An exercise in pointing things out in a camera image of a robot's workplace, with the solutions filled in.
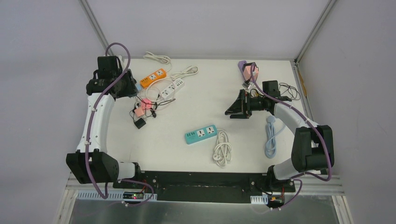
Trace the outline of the teal power strip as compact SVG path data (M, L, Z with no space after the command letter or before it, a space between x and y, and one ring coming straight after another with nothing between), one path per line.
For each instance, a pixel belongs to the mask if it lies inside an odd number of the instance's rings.
M199 128L194 131L187 132L184 135L185 142L187 145L194 144L211 137L215 137L218 134L218 129L215 125L209 125Z

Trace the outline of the salmon pink charger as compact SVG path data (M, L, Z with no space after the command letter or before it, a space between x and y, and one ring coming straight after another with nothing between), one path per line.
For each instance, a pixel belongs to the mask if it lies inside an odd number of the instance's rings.
M142 108L142 107L137 107L137 108L135 108L134 109L134 114L137 116L137 117L142 117L143 115L145 115L145 109L144 108Z

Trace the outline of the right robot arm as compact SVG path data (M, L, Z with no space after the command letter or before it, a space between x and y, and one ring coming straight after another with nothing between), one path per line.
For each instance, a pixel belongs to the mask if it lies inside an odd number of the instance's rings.
M304 116L287 96L282 96L276 80L264 81L257 97L241 89L237 99L225 111L232 119L248 119L253 111L268 111L280 119L294 134L291 156L286 161L271 166L265 185L271 191L279 190L284 180L312 174L313 170L328 170L330 180L334 166L332 129L319 125Z

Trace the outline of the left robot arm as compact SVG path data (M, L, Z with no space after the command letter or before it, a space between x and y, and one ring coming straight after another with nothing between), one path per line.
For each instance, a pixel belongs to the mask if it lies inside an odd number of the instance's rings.
M88 107L83 134L76 152L66 156L66 164L81 184L115 182L124 179L126 185L136 189L142 184L136 163L121 162L107 153L107 131L111 111L118 98L137 95L136 81L131 70L109 90L103 92L123 72L117 56L99 56L98 69L86 85Z

